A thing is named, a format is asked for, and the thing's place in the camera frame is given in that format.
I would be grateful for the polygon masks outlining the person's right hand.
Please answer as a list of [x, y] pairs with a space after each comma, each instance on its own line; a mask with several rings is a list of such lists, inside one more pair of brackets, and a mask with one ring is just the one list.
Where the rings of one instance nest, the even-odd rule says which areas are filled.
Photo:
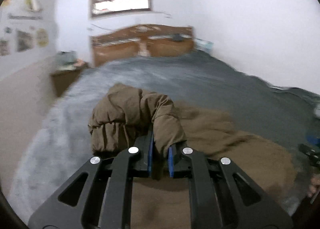
[[309, 198], [313, 197], [318, 192], [319, 186], [320, 186], [320, 178], [319, 178], [319, 174], [316, 174], [310, 179], [310, 185], [308, 189]]

